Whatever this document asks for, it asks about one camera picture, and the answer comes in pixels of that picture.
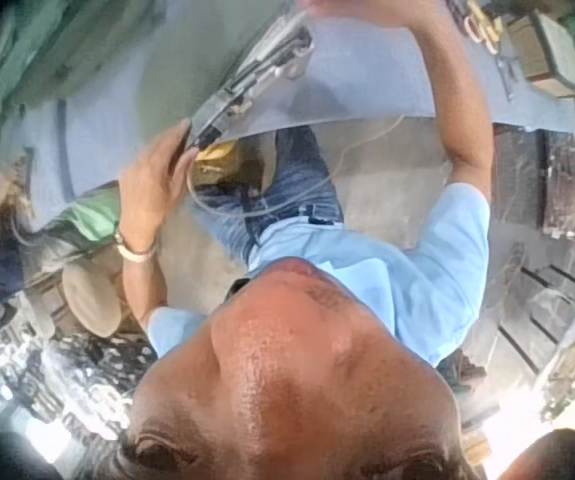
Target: blue fabric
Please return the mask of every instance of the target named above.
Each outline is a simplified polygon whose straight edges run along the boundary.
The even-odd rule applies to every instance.
[[[243,185],[211,185],[198,190],[201,201],[226,213],[261,212],[287,203],[289,199],[313,189],[269,215],[241,218],[215,215],[191,202],[194,219],[227,253],[243,264],[262,232],[269,225],[299,215],[312,215],[321,222],[342,222],[343,212],[329,170],[320,156],[316,137],[309,127],[276,132],[276,172],[269,188],[262,194]]]
[[[301,164],[292,175],[307,177],[307,170],[308,164]],[[490,208],[478,190],[449,185],[417,247],[407,252],[352,232],[341,222],[317,218],[312,206],[317,207],[301,203],[288,212],[291,216],[268,225],[255,242],[248,239],[250,277],[280,258],[304,258],[341,282],[393,337],[432,366],[462,344],[478,317],[489,259]],[[187,327],[171,327],[174,318]],[[204,318],[156,311],[148,333],[159,356],[182,344]]]

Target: hand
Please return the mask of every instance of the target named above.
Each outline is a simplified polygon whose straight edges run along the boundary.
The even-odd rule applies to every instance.
[[[18,171],[14,167],[0,170],[0,206],[5,203],[17,182]]]
[[[186,141],[189,127],[189,121],[183,120],[160,135],[120,175],[118,230],[134,253],[144,253],[153,246],[165,219],[185,192],[187,173],[198,149],[183,153],[174,171],[169,170],[174,153]]]
[[[420,28],[434,18],[437,0],[300,0],[316,16],[350,17],[380,27]]]

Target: bracelet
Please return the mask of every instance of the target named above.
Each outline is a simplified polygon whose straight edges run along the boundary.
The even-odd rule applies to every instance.
[[[151,260],[158,251],[158,241],[155,241],[151,248],[145,253],[134,253],[125,245],[125,239],[116,230],[116,243],[118,244],[118,253],[125,259],[133,263],[145,263]]]

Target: yellow object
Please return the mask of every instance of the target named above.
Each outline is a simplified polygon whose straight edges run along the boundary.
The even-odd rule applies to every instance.
[[[233,140],[220,145],[212,145],[198,154],[196,161],[218,160],[229,155],[236,146],[236,141]]]
[[[465,18],[465,30],[476,43],[484,43],[492,55],[499,53],[502,20],[490,20],[476,0],[467,0],[471,14]]]

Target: white cable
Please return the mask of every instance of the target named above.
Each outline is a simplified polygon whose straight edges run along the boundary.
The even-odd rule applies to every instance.
[[[384,131],[379,132],[378,134],[373,135],[367,139],[362,139],[360,141],[354,142],[351,145],[349,145],[348,147],[346,147],[342,151],[342,153],[340,154],[340,160],[339,160],[338,166],[336,167],[334,172],[331,173],[327,178],[325,178],[321,182],[318,182],[317,184],[304,190],[303,192],[300,192],[299,194],[294,195],[292,198],[290,198],[286,202],[281,203],[280,205],[275,205],[271,208],[267,208],[267,209],[259,211],[259,212],[229,213],[229,212],[221,212],[215,208],[210,207],[209,205],[205,204],[205,202],[203,202],[199,198],[199,195],[196,193],[196,190],[194,188],[194,184],[191,180],[191,178],[192,178],[191,172],[189,175],[187,175],[187,189],[189,190],[189,194],[191,195],[191,198],[193,199],[193,201],[196,202],[196,205],[198,205],[203,210],[205,210],[209,213],[212,213],[214,215],[220,215],[221,217],[227,217],[227,218],[253,218],[253,217],[260,217],[263,215],[269,215],[270,213],[273,213],[277,210],[280,210],[280,209],[292,204],[293,202],[296,202],[297,200],[301,199],[305,195],[313,192],[314,190],[319,189],[324,184],[331,181],[336,175],[338,175],[338,172],[340,172],[340,169],[342,168],[343,164],[345,163],[345,157],[347,156],[347,154],[349,152],[351,152],[351,151],[353,151],[359,147],[362,147],[363,145],[365,145],[367,143],[374,142],[374,141],[378,140],[379,138],[382,138],[385,135],[388,135],[389,133],[393,132],[401,124],[401,122],[404,120],[404,118],[405,118],[405,116],[401,115],[400,117],[398,117],[396,119],[396,121],[392,125],[387,127]]]

